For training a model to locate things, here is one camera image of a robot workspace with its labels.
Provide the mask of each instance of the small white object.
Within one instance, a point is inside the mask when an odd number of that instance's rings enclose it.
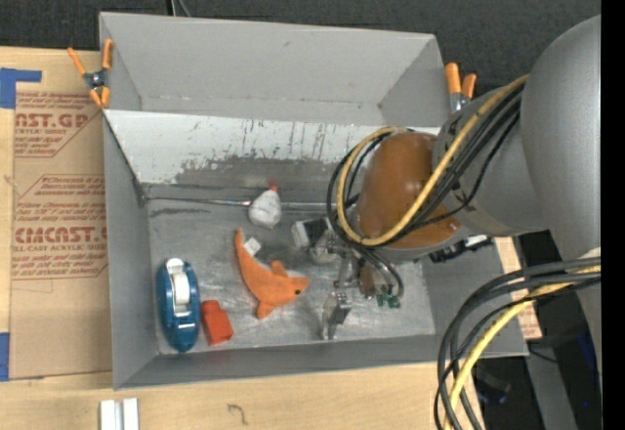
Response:
[[[293,242],[295,242],[295,247],[298,249],[305,249],[311,246],[311,240],[306,232],[304,222],[295,222],[291,226],[291,236],[293,237]]]
[[[247,239],[243,248],[249,253],[250,256],[255,256],[261,250],[261,244],[253,237]]]
[[[282,207],[276,187],[271,187],[259,195],[250,205],[250,222],[259,227],[272,229],[280,221]]]
[[[139,400],[100,401],[100,430],[139,430]]]

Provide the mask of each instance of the cable bundle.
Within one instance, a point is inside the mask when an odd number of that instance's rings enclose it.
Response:
[[[473,428],[481,430],[482,427],[471,408],[463,387],[481,353],[513,317],[536,300],[553,298],[589,287],[600,281],[601,257],[597,257],[530,267],[500,276],[476,290],[465,301],[447,328],[438,351],[438,389],[434,407],[437,429],[462,430],[462,425],[455,414],[455,408],[460,400]],[[521,300],[498,307],[484,316],[459,344],[460,327],[472,311],[497,297],[520,289],[527,289],[530,292]],[[492,321],[490,327],[484,329],[489,321]],[[467,356],[467,360],[460,367],[460,359],[464,356]],[[447,390],[447,378],[451,373],[455,377],[455,382],[451,392],[449,392]],[[444,424],[439,415],[439,402],[442,402],[446,414]]]

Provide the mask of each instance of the gray metal cylinder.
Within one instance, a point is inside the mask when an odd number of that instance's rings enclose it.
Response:
[[[601,16],[563,34],[534,65],[521,138],[562,258],[601,246]]]

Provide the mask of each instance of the bin floor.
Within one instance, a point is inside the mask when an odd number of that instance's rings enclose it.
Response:
[[[307,251],[295,247],[291,236],[294,222],[323,216],[320,206],[283,208],[282,219],[273,230],[252,225],[247,207],[241,205],[153,199],[148,210],[152,274],[168,258],[189,262],[197,275],[200,300],[218,300],[234,331],[230,341],[209,347],[202,330],[192,352],[325,341],[320,336],[321,313],[339,265],[315,263]],[[301,296],[262,320],[256,318],[258,300],[245,285],[234,252],[233,238],[239,227],[245,239],[254,237],[262,245],[256,254],[259,261],[268,264],[278,259],[287,272],[297,271],[311,280]],[[353,308],[337,327],[334,341],[435,333],[421,265],[407,262],[397,270],[405,286],[401,307],[379,307],[376,300],[362,297],[357,288],[349,289]],[[155,300],[154,311],[158,314]],[[159,353],[176,353],[165,339],[160,318],[156,329]]]

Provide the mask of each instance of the gray cardboard box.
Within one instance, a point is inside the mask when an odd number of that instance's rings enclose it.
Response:
[[[115,388],[432,361],[462,301],[501,274],[494,248],[444,265],[402,263],[400,309],[354,290],[354,308],[326,341],[320,316],[338,269],[313,262],[290,235],[295,221],[324,214],[334,168],[370,132],[389,124],[437,132],[448,99],[433,35],[102,13],[103,44],[107,38]],[[269,184],[283,203],[273,230],[247,218],[250,200]],[[279,258],[311,279],[301,297],[263,320],[234,255],[239,227],[263,245],[259,260]],[[232,340],[209,346],[200,332],[185,354],[167,343],[154,277],[171,257],[193,266],[202,300],[227,310]],[[515,323],[488,351],[520,353]]]

